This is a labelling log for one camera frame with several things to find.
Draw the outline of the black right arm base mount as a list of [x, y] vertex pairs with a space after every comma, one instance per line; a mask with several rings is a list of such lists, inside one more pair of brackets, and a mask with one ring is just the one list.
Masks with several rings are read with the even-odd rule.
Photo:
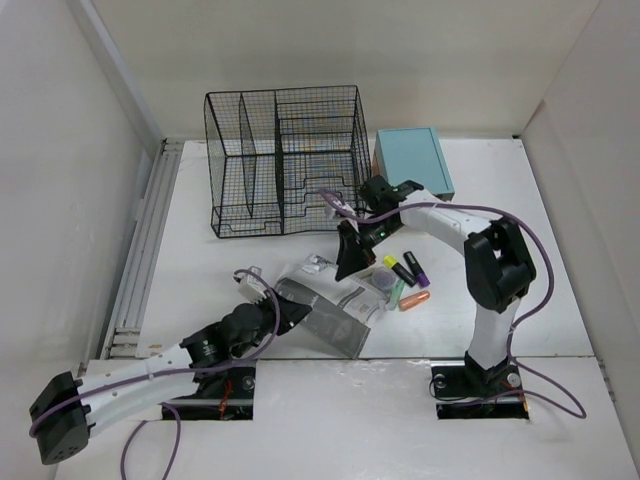
[[476, 384], [463, 362], [439, 362], [431, 366], [429, 391], [436, 400], [439, 420], [528, 420], [518, 368], [509, 365], [488, 384]]

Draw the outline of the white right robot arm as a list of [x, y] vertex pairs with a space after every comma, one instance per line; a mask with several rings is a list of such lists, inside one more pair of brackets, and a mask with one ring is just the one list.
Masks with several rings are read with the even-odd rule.
[[474, 332], [465, 353], [463, 381], [477, 394], [495, 387], [508, 365], [507, 337], [521, 299], [537, 272], [517, 222], [502, 214], [490, 220], [456, 207], [408, 180], [397, 186], [374, 176], [360, 189], [372, 211], [356, 215], [335, 194], [322, 191], [331, 213], [341, 217], [335, 279], [371, 267], [375, 247], [403, 227], [430, 235], [464, 260], [466, 287], [476, 303]]

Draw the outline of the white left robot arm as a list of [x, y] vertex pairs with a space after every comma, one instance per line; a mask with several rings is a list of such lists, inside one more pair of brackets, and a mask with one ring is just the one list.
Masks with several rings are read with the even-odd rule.
[[49, 380], [29, 408], [29, 436], [41, 463], [55, 465], [83, 450], [91, 438], [153, 405], [223, 387], [227, 370], [253, 360], [267, 343], [295, 328], [312, 311], [276, 295], [242, 303], [145, 360], [102, 375], [76, 378], [69, 371]]

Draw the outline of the clear jar of paper clips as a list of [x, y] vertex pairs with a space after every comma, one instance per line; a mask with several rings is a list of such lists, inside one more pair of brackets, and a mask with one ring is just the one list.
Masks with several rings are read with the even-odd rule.
[[391, 292], [397, 283], [396, 274], [387, 267], [378, 267], [372, 271], [370, 281], [378, 290], [388, 293]]

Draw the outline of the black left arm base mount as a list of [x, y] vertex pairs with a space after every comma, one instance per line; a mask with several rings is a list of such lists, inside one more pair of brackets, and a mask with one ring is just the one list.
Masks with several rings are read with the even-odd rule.
[[253, 419], [256, 363], [234, 367], [200, 383], [196, 392], [170, 402], [186, 421]]

